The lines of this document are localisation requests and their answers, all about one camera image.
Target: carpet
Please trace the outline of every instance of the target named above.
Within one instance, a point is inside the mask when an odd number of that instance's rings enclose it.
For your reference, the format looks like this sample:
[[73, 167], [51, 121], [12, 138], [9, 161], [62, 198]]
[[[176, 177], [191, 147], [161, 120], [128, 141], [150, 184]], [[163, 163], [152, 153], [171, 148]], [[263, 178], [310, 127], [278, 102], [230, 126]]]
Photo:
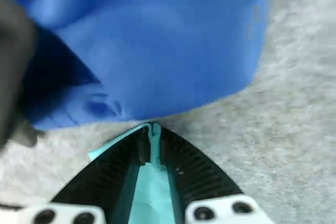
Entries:
[[[211, 157], [276, 223], [336, 223], [336, 0], [271, 0], [258, 73], [242, 92], [163, 126]], [[49, 200], [88, 152], [137, 125], [50, 132], [0, 158], [0, 201]]]

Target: black gripper pad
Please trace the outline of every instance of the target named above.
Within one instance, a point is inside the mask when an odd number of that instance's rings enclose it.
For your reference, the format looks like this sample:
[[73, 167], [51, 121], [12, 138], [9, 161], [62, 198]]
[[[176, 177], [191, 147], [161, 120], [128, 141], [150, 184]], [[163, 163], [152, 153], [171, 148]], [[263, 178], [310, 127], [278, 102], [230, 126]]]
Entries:
[[98, 206], [107, 224], [127, 224], [140, 165], [150, 161], [148, 130], [143, 127], [114, 144], [51, 202]]
[[243, 193], [204, 153], [163, 127], [160, 158], [168, 172], [176, 223], [184, 223], [185, 209], [195, 200]]

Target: blue cloth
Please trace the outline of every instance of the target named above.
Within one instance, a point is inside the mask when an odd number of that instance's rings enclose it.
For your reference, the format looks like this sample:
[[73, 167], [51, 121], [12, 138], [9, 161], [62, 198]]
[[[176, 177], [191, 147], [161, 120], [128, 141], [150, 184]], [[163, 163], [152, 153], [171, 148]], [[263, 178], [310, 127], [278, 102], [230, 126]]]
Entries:
[[150, 119], [243, 89], [268, 0], [16, 0], [39, 27], [24, 81], [38, 129]]

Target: floor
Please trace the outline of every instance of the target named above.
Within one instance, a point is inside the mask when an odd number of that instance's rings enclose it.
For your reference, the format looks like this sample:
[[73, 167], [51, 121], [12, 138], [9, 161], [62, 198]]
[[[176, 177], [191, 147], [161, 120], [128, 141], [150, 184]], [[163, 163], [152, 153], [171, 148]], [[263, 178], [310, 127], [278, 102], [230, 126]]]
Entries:
[[[244, 91], [161, 123], [190, 140], [276, 223], [336, 223], [336, 0], [271, 0], [258, 74]], [[136, 123], [50, 133], [0, 159], [0, 201], [50, 199], [89, 150]]]

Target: cable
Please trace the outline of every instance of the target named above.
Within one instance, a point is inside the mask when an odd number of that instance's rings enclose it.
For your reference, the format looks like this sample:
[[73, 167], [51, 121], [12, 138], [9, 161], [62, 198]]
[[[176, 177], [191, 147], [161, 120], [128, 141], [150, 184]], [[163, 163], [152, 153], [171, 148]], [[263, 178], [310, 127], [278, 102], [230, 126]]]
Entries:
[[6, 205], [6, 204], [0, 203], [0, 209], [19, 211], [22, 208], [23, 206]]

